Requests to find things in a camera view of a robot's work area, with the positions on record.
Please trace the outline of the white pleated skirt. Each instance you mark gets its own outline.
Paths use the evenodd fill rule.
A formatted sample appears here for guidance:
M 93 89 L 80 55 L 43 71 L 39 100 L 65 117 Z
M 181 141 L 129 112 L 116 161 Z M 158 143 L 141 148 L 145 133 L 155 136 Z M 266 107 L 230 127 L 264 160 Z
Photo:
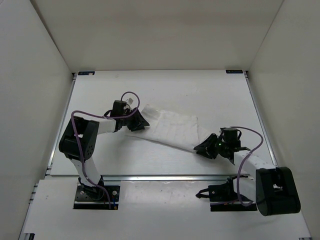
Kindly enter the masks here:
M 147 104 L 141 115 L 149 123 L 143 130 L 126 130 L 125 134 L 169 147 L 194 152 L 212 134 L 200 126 L 198 117 L 168 110 L 157 109 Z

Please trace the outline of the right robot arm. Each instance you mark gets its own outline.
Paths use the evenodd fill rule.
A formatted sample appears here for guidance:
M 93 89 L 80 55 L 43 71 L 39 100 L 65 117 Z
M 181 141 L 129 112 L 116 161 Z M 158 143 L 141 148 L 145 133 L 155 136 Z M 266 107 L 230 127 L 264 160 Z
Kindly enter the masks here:
M 211 212 L 253 212 L 263 216 L 297 214 L 301 202 L 292 171 L 267 163 L 255 155 L 264 138 L 259 133 L 259 144 L 250 149 L 241 143 L 242 126 L 223 127 L 220 134 L 212 133 L 194 147 L 198 155 L 208 159 L 218 156 L 238 168 L 225 183 L 209 185 L 196 197 L 208 199 Z

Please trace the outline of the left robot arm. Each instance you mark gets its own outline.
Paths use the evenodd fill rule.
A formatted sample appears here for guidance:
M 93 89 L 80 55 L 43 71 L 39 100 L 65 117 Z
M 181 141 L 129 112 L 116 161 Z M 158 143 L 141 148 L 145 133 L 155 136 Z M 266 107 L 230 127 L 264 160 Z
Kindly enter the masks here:
M 104 195 L 105 187 L 93 161 L 98 135 L 116 133 L 122 127 L 136 132 L 149 126 L 139 109 L 131 108 L 128 100 L 115 100 L 112 109 L 102 116 L 75 110 L 71 113 L 58 149 L 75 166 L 79 182 L 87 187 L 87 193 L 93 199 L 99 199 Z

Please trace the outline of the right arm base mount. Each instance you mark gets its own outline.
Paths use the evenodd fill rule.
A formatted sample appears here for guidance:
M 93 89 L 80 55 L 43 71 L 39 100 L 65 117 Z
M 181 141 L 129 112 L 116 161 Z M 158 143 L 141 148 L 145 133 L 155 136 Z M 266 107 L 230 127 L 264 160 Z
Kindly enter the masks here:
M 200 190 L 195 196 L 198 199 L 209 199 L 211 212 L 255 212 L 257 206 L 251 203 L 249 206 L 243 206 L 238 195 L 234 191 L 235 176 L 229 176 L 223 184 L 209 185 Z

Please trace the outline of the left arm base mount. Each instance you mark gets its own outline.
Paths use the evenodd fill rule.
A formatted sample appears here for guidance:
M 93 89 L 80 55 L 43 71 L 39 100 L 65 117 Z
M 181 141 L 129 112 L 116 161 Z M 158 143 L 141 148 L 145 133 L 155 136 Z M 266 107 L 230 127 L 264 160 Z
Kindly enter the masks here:
M 84 188 L 82 185 L 78 185 L 73 209 L 75 210 L 111 210 L 115 211 L 119 209 L 120 200 L 120 185 L 105 185 L 104 188 L 109 194 L 109 198 L 105 191 L 98 189 L 97 191 Z

